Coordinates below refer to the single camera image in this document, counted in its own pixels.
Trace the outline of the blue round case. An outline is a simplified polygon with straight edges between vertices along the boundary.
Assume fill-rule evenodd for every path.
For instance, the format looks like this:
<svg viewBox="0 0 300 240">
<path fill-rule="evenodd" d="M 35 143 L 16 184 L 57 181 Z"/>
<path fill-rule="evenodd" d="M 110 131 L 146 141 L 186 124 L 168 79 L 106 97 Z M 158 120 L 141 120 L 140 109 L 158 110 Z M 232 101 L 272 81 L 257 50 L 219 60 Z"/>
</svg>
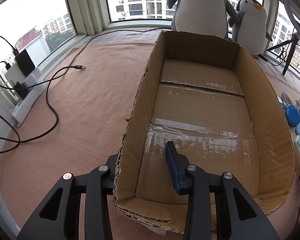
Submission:
<svg viewBox="0 0 300 240">
<path fill-rule="evenodd" d="M 296 127 L 300 123 L 300 114 L 295 106 L 288 106 L 285 111 L 285 116 L 290 127 Z"/>
</svg>

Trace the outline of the blue correction tape dispenser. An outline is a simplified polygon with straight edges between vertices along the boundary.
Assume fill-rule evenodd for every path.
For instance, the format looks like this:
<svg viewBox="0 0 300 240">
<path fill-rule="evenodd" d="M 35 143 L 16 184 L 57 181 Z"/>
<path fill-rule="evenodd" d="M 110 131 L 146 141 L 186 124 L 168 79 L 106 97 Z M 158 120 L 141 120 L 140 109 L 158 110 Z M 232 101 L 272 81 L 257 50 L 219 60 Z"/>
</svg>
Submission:
<svg viewBox="0 0 300 240">
<path fill-rule="evenodd" d="M 281 106 L 282 109 L 285 109 L 287 107 L 286 103 L 278 96 L 277 97 L 279 104 Z"/>
</svg>

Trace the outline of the cardboard box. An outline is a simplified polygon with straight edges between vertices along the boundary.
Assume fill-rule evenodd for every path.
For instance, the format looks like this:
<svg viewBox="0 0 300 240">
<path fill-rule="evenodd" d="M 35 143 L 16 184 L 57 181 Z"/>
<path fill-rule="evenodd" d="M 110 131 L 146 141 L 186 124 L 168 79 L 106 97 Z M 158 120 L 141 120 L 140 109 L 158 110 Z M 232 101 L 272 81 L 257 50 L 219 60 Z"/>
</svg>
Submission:
<svg viewBox="0 0 300 240">
<path fill-rule="evenodd" d="M 275 90 L 254 58 L 223 38 L 162 32 L 119 151 L 114 205 L 141 224 L 183 233 L 166 142 L 206 172 L 231 172 L 266 215 L 286 201 L 295 153 Z"/>
</svg>

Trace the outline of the white power strip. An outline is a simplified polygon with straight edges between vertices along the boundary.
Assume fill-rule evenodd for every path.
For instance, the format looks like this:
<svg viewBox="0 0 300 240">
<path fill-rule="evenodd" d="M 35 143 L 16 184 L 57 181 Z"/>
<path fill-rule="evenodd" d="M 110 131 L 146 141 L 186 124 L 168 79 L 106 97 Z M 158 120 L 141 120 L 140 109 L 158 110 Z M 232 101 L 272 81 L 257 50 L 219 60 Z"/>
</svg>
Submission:
<svg viewBox="0 0 300 240">
<path fill-rule="evenodd" d="M 25 97 L 25 99 L 21 100 L 17 103 L 15 106 L 12 116 L 17 124 L 18 127 L 20 127 L 26 117 L 28 116 L 33 104 L 35 101 L 43 94 L 43 92 L 46 90 L 47 84 L 39 84 L 42 83 L 43 79 L 34 78 L 34 80 L 24 80 L 22 85 L 27 88 L 29 93 Z"/>
</svg>

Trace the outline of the black tripod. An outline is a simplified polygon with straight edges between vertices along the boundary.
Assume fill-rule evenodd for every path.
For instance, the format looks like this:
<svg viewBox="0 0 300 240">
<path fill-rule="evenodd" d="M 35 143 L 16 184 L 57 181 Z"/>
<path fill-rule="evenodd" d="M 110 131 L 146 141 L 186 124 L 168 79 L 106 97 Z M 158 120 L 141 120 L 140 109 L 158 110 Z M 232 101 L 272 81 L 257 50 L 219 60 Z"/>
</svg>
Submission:
<svg viewBox="0 0 300 240">
<path fill-rule="evenodd" d="M 284 61 L 285 66 L 282 71 L 282 75 L 285 76 L 290 63 L 292 61 L 293 55 L 297 47 L 300 47 L 300 34 L 298 32 L 292 33 L 290 40 L 283 41 L 275 46 L 267 49 L 267 52 L 274 53 L 277 49 L 282 49 L 279 53 L 279 58 Z"/>
</svg>

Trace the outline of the white charger brick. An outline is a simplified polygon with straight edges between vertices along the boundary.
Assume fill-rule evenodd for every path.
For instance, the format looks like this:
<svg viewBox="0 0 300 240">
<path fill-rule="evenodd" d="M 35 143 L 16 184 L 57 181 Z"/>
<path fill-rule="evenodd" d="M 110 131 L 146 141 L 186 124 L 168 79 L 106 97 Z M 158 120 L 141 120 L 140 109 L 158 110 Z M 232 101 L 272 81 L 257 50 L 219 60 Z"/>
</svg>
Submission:
<svg viewBox="0 0 300 240">
<path fill-rule="evenodd" d="M 5 73 L 5 77 L 12 87 L 17 83 L 22 83 L 22 81 L 25 79 L 25 75 L 21 72 L 17 64 L 13 64 L 9 68 L 9 70 Z"/>
</svg>

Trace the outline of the black charger brick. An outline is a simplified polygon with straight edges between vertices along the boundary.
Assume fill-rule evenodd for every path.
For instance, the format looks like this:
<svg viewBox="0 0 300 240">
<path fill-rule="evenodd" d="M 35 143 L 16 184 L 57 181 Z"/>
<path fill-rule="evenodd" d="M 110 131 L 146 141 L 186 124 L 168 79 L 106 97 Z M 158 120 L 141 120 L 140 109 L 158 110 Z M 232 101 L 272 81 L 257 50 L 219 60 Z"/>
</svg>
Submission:
<svg viewBox="0 0 300 240">
<path fill-rule="evenodd" d="M 36 68 L 26 49 L 15 56 L 15 61 L 25 77 L 30 75 Z"/>
</svg>

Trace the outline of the small penguin plush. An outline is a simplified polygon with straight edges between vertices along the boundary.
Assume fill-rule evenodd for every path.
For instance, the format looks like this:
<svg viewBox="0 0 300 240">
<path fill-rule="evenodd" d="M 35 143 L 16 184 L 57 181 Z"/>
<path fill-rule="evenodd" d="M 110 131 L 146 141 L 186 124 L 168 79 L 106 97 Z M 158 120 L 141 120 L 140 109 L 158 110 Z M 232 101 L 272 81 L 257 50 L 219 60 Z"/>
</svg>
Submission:
<svg viewBox="0 0 300 240">
<path fill-rule="evenodd" d="M 228 19 L 232 27 L 232 40 L 247 49 L 254 58 L 259 58 L 266 40 L 273 40 L 266 29 L 267 13 L 264 7 L 257 0 L 239 0 L 236 15 L 238 21 L 233 16 Z"/>
</svg>

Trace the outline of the large penguin plush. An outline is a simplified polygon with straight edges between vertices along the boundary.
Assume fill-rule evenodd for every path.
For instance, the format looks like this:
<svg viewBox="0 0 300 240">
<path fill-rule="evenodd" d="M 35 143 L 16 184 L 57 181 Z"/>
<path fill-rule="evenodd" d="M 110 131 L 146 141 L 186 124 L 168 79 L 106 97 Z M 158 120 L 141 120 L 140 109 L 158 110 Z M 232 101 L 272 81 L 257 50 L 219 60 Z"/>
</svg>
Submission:
<svg viewBox="0 0 300 240">
<path fill-rule="evenodd" d="M 189 33 L 228 38 L 227 16 L 239 17 L 228 0 L 167 0 L 168 8 L 176 6 L 171 29 Z"/>
</svg>

